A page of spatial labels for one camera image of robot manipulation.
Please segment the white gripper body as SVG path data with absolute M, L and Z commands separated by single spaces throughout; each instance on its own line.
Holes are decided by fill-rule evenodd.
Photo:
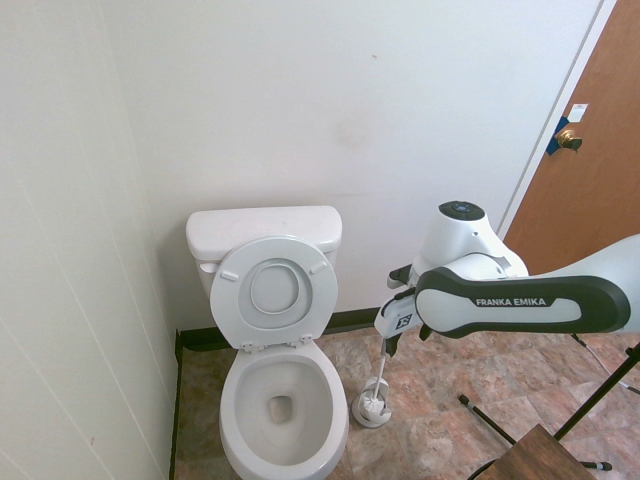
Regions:
M 395 337 L 416 325 L 415 288 L 395 294 L 375 318 L 375 329 L 383 338 Z

